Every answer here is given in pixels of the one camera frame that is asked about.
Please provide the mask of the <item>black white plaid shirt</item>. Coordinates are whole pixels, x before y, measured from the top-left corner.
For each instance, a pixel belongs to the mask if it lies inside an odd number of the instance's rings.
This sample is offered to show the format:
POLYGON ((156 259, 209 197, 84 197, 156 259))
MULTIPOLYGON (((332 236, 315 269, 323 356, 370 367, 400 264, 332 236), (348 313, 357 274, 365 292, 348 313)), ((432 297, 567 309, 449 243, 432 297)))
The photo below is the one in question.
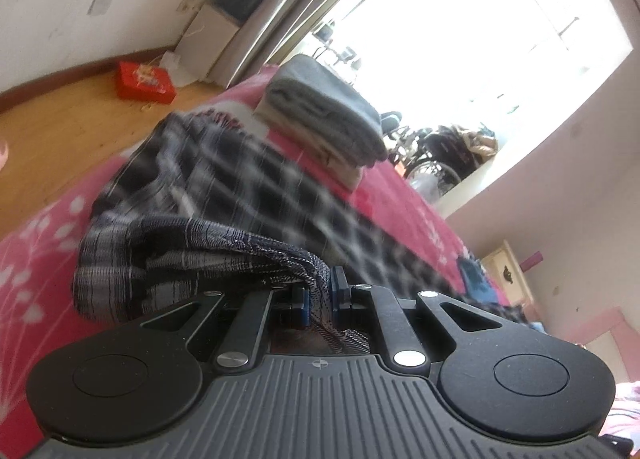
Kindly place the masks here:
POLYGON ((331 316, 334 266, 352 283, 412 297, 452 282, 295 162, 207 114, 173 113, 100 192, 79 249, 76 311, 126 323, 216 290, 310 290, 311 324, 288 351, 358 353, 331 316))

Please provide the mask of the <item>blue denim garment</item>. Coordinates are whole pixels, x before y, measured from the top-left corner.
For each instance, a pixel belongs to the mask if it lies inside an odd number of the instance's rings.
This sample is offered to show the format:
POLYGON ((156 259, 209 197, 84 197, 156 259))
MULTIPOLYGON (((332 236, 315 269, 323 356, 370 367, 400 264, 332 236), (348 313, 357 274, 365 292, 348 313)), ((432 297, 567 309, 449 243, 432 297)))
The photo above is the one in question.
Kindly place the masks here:
POLYGON ((457 266, 468 297, 480 303, 499 303, 498 293, 478 260, 458 257, 457 266))

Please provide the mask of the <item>cream bedside cabinet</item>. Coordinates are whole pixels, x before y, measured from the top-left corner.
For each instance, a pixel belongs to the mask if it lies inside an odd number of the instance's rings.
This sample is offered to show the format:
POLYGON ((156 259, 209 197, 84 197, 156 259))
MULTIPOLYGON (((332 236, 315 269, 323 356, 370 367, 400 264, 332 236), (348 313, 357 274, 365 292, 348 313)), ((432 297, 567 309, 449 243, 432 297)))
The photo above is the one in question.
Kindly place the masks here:
POLYGON ((524 306, 534 303, 532 291, 509 242, 503 240, 501 245, 483 257, 480 263, 510 305, 524 306))

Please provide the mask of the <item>folded beige garment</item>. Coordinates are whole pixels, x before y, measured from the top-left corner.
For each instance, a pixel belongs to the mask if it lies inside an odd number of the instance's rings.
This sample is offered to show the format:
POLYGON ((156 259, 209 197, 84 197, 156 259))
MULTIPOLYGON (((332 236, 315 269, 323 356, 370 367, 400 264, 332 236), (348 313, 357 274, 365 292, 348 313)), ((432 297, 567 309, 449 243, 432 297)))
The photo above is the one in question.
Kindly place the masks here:
POLYGON ((354 191, 359 186, 363 174, 362 166, 348 162, 320 134, 309 130, 297 120, 288 119, 282 112, 268 104, 265 98, 262 98, 257 105, 254 115, 267 124, 270 130, 292 141, 303 150, 306 156, 310 156, 319 163, 348 190, 354 191))

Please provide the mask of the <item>pink cup on cabinet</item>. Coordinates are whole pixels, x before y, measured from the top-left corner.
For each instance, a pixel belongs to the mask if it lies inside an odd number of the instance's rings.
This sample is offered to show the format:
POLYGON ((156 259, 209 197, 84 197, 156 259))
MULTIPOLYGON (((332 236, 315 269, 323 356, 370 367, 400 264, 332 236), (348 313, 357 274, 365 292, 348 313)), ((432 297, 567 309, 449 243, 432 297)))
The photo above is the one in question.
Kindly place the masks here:
POLYGON ((533 267, 537 266, 543 260, 544 260, 544 257, 542 256, 542 254, 539 251, 536 251, 532 255, 529 255, 527 259, 525 259, 524 261, 521 261, 520 269, 521 271, 523 271, 523 273, 526 273, 526 271, 529 271, 529 269, 532 269, 533 267))

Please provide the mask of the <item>black wheelchair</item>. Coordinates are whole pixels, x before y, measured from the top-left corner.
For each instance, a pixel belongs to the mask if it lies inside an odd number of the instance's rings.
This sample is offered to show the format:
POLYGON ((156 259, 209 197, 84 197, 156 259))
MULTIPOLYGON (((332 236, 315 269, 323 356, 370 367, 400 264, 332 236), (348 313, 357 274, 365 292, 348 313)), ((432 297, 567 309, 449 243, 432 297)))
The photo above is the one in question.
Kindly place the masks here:
POLYGON ((491 160, 499 150, 498 139, 482 124, 478 130, 441 125, 415 130, 402 122, 399 112, 381 115, 387 140, 387 159, 401 177, 416 182, 419 176, 437 179, 445 194, 491 160))

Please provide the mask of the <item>folded grey garment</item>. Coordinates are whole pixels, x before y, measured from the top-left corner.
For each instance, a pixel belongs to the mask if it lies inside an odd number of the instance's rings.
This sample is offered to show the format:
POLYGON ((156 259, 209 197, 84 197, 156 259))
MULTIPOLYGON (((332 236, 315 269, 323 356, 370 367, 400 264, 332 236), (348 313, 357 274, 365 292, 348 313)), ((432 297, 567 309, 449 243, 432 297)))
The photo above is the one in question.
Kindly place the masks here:
POLYGON ((314 58, 298 54, 283 63, 265 97, 288 119, 320 135, 350 164, 372 167, 386 159, 380 114, 314 58))

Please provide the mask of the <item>pink floral bed blanket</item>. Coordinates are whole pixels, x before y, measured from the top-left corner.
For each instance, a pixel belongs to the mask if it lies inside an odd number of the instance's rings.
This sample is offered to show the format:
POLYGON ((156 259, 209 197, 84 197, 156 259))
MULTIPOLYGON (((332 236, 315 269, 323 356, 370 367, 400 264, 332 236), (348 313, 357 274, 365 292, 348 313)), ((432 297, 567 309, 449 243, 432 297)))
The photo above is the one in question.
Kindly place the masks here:
MULTIPOLYGON (((458 257, 469 254, 464 243, 390 164, 369 168, 358 188, 349 192, 288 138, 273 130, 266 138, 336 197, 431 264, 454 291, 464 292, 457 265, 458 257)), ((91 205, 128 154, 123 151, 85 172, 70 190, 1 239, 2 457, 24 457, 42 438, 25 397, 26 378, 35 362, 99 329, 73 308, 70 283, 91 205)))

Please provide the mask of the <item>red snack box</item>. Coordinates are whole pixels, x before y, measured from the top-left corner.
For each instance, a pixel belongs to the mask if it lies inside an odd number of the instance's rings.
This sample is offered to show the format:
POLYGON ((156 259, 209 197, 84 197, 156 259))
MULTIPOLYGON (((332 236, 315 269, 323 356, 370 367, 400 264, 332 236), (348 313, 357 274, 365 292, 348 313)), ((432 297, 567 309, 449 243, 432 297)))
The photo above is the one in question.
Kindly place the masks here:
POLYGON ((171 104, 177 96, 168 72, 146 63, 119 61, 115 88, 117 97, 122 100, 171 104))

